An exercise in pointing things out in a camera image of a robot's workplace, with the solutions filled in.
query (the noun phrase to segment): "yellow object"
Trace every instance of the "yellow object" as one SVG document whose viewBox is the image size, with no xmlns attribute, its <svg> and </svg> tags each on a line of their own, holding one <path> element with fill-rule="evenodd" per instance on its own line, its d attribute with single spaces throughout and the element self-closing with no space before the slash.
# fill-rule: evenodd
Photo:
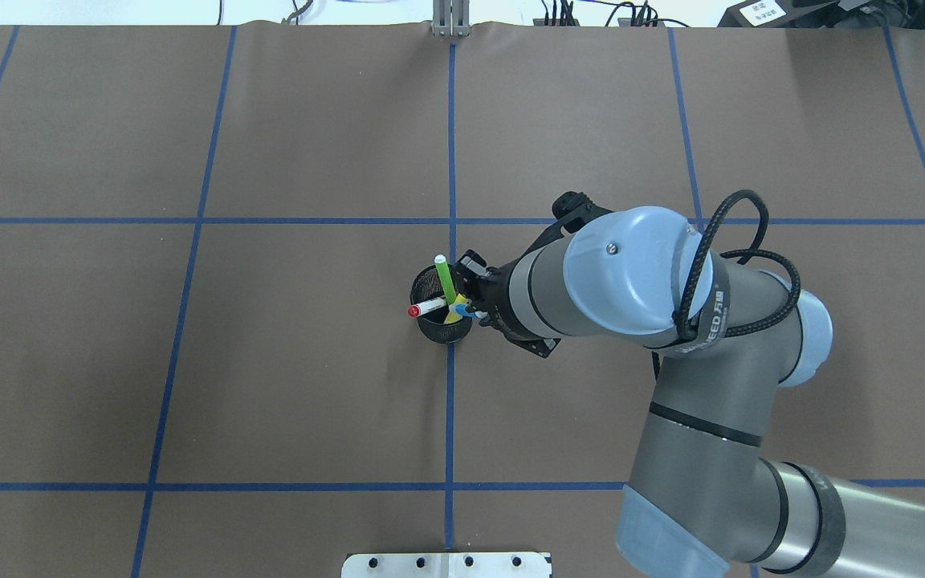
<svg viewBox="0 0 925 578">
<path fill-rule="evenodd" d="M 467 306 L 469 306 L 470 304 L 470 300 L 466 299 L 466 296 L 463 295 L 462 293 L 459 293 L 458 295 L 455 296 L 455 302 L 464 303 L 464 304 L 467 304 Z M 455 323 L 456 321 L 462 318 L 463 318 L 462 315 L 458 314 L 455 311 L 452 311 L 452 308 L 448 307 L 448 315 L 445 315 L 445 325 L 448 325 L 449 323 Z"/>
</svg>

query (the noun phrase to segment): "cable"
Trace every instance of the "cable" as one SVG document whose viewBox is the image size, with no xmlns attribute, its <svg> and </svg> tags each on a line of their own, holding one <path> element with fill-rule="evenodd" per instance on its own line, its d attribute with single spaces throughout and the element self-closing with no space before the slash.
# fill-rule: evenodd
<svg viewBox="0 0 925 578">
<path fill-rule="evenodd" d="M 683 28 L 691 28 L 689 25 L 686 25 L 686 23 L 680 22 L 678 21 L 678 19 L 672 19 L 672 18 L 652 18 L 650 19 L 650 21 L 642 22 L 642 26 L 649 26 L 650 23 L 655 23 L 655 22 L 675 22 L 675 23 L 678 23 L 680 26 L 683 26 Z"/>
<path fill-rule="evenodd" d="M 305 0 L 305 4 L 302 4 L 302 7 L 298 7 L 298 3 L 295 0 L 291 0 L 291 5 L 295 7 L 295 11 L 292 14 L 288 14 L 287 18 L 284 18 L 280 23 L 291 23 L 294 19 L 295 23 L 298 23 L 298 16 L 305 14 L 306 10 L 309 10 L 309 7 L 312 6 L 312 0 Z"/>
<path fill-rule="evenodd" d="M 904 28 L 911 21 L 911 14 L 909 14 L 909 0 L 897 0 L 899 1 L 900 7 L 902 7 L 902 19 L 899 21 L 899 28 Z"/>
<path fill-rule="evenodd" d="M 609 26 L 610 23 L 613 23 L 613 16 L 616 15 L 617 10 L 620 10 L 620 8 L 624 6 L 630 6 L 630 18 L 635 18 L 636 14 L 638 14 L 638 7 L 634 6 L 632 2 L 620 2 L 619 4 L 613 4 L 613 11 L 609 12 L 609 18 L 605 20 L 605 26 Z"/>
<path fill-rule="evenodd" d="M 638 16 L 630 23 L 631 26 L 641 26 L 646 19 L 657 18 L 658 12 L 652 7 L 649 6 L 647 1 L 645 4 L 642 4 L 642 9 L 638 11 Z"/>
<path fill-rule="evenodd" d="M 766 208 L 766 204 L 764 204 L 761 197 L 759 197 L 759 194 L 752 190 L 742 189 L 737 191 L 737 193 L 731 194 L 730 197 L 724 198 L 723 202 L 720 202 L 719 207 L 716 208 L 716 212 L 712 214 L 712 219 L 709 220 L 708 226 L 705 227 L 702 240 L 698 244 L 698 250 L 695 251 L 694 259 L 691 260 L 691 271 L 687 274 L 687 284 L 683 287 L 683 296 L 680 297 L 678 308 L 676 308 L 676 311 L 673 311 L 673 323 L 676 325 L 676 334 L 678 334 L 680 340 L 693 340 L 695 337 L 695 329 L 691 326 L 691 320 L 689 319 L 691 314 L 691 300 L 694 299 L 695 291 L 698 289 L 698 278 L 701 277 L 702 270 L 705 266 L 705 259 L 709 256 L 709 246 L 712 245 L 712 240 L 715 238 L 716 231 L 719 231 L 719 226 L 723 224 L 723 220 L 727 217 L 727 213 L 730 212 L 730 209 L 733 208 L 737 202 L 744 200 L 751 201 L 752 204 L 756 206 L 757 211 L 759 211 L 759 227 L 756 228 L 756 236 L 752 239 L 752 244 L 749 245 L 747 249 L 727 251 L 726 253 L 720 253 L 719 256 L 724 259 L 740 257 L 737 263 L 741 264 L 741 266 L 748 263 L 748 260 L 752 259 L 752 257 L 776 261 L 776 263 L 780 263 L 787 271 L 787 275 L 790 278 L 790 289 L 787 291 L 787 300 L 777 311 L 772 312 L 772 314 L 767 315 L 767 317 L 759 321 L 753 321 L 735 327 L 727 327 L 727 331 L 723 336 L 747 336 L 749 333 L 761 332 L 761 330 L 769 329 L 786 319 L 787 315 L 790 315 L 790 312 L 794 311 L 794 308 L 797 307 L 797 299 L 799 299 L 801 295 L 801 276 L 797 273 L 797 269 L 789 259 L 777 253 L 764 251 L 759 248 L 763 242 L 763 238 L 766 237 L 770 213 Z"/>
</svg>

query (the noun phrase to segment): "mesh pen holder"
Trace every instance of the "mesh pen holder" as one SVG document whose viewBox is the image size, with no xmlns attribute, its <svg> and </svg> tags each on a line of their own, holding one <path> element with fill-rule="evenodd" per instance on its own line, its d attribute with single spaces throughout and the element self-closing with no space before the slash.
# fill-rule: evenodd
<svg viewBox="0 0 925 578">
<path fill-rule="evenodd" d="M 409 303 L 421 303 L 434 297 L 443 297 L 444 291 L 441 290 L 441 281 L 438 279 L 438 272 L 434 266 L 419 271 L 416 279 L 412 282 L 409 289 Z M 454 344 L 455 341 L 466 337 L 473 327 L 473 318 L 463 317 L 454 323 L 445 323 L 445 317 L 448 316 L 448 307 L 441 307 L 426 315 L 420 315 L 416 318 L 416 324 L 419 330 L 428 340 L 435 344 Z"/>
</svg>

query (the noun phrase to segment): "black band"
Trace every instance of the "black band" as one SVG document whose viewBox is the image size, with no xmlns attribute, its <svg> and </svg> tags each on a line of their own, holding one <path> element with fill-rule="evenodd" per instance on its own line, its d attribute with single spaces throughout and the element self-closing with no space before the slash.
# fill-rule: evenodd
<svg viewBox="0 0 925 578">
<path fill-rule="evenodd" d="M 698 329 L 693 340 L 676 340 L 660 348 L 650 348 L 663 357 L 683 357 L 718 344 L 727 332 L 730 314 L 730 274 L 726 261 L 712 260 L 712 289 L 698 312 Z"/>
<path fill-rule="evenodd" d="M 841 502 L 841 495 L 833 482 L 818 469 L 809 466 L 799 466 L 784 462 L 784 464 L 801 472 L 812 487 L 816 496 L 816 505 L 819 508 L 819 529 L 816 531 L 816 542 L 809 549 L 808 555 L 800 563 L 787 570 L 770 570 L 773 574 L 794 574 L 800 578 L 818 578 L 826 574 L 833 564 L 841 557 L 841 549 L 845 545 L 847 523 L 845 522 L 845 508 Z"/>
<path fill-rule="evenodd" d="M 705 421 L 700 417 L 689 416 L 689 414 L 683 413 L 682 411 L 671 409 L 670 407 L 656 402 L 652 402 L 652 404 L 649 405 L 649 413 L 654 413 L 656 416 L 664 417 L 666 420 L 676 421 L 676 423 L 680 425 L 687 425 L 689 428 L 709 433 L 716 437 L 729 439 L 731 442 L 743 443 L 746 446 L 755 447 L 759 447 L 763 444 L 763 436 L 727 428 L 726 425 L 713 424 L 712 421 Z"/>
<path fill-rule="evenodd" d="M 773 464 L 768 463 L 768 461 L 762 458 L 759 458 L 759 461 L 766 465 L 770 473 L 773 474 L 774 482 L 777 482 L 777 494 L 780 495 L 780 522 L 777 523 L 776 534 L 773 535 L 773 541 L 770 542 L 770 545 L 766 548 L 766 552 L 760 553 L 754 560 L 749 560 L 749 564 L 763 562 L 763 560 L 773 556 L 773 552 L 777 552 L 777 548 L 779 548 L 780 543 L 783 542 L 784 534 L 787 533 L 787 487 L 783 483 L 780 472 L 777 471 Z"/>
</svg>

